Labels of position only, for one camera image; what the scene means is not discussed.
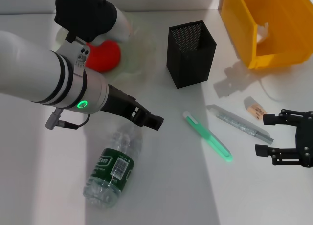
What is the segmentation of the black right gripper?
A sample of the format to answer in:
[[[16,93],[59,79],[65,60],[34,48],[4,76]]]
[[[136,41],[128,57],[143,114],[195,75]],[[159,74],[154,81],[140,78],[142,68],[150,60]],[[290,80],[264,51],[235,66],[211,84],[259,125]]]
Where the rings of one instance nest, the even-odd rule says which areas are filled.
[[[282,109],[276,116],[263,115],[264,125],[289,125],[296,128],[296,149],[272,148],[267,145],[255,145],[256,155],[270,157],[274,166],[301,165],[313,166],[313,112],[298,112]]]

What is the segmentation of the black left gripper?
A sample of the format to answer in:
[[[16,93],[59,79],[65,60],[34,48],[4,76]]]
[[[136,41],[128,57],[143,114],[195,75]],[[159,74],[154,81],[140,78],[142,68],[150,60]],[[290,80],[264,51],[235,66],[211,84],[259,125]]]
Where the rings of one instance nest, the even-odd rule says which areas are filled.
[[[124,117],[140,127],[148,127],[158,131],[164,118],[151,114],[145,107],[136,103],[136,99],[116,87],[109,85],[108,98],[100,109],[103,112]]]

